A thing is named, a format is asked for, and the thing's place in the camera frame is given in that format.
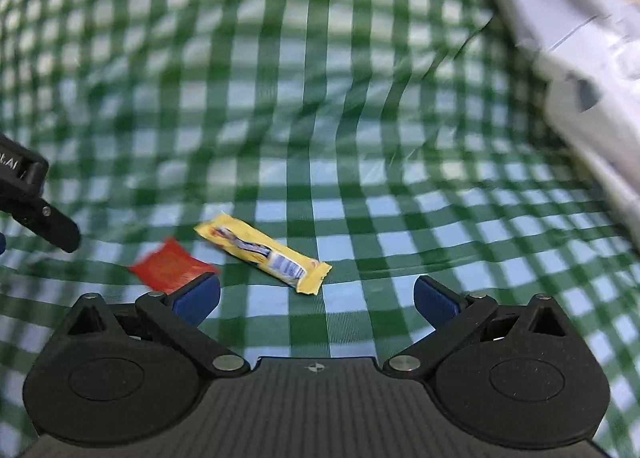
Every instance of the red snack wrapper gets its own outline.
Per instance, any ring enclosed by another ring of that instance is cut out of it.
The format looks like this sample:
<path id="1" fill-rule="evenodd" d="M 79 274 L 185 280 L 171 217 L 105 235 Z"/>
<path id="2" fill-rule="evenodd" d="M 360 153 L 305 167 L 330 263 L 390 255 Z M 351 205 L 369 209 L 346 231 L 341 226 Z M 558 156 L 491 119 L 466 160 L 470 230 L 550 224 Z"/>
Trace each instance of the red snack wrapper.
<path id="1" fill-rule="evenodd" d="M 218 269 L 212 264 L 191 257 L 172 237 L 158 251 L 145 256 L 142 261 L 130 266 L 129 270 L 147 286 L 167 294 L 205 272 L 218 273 Z"/>

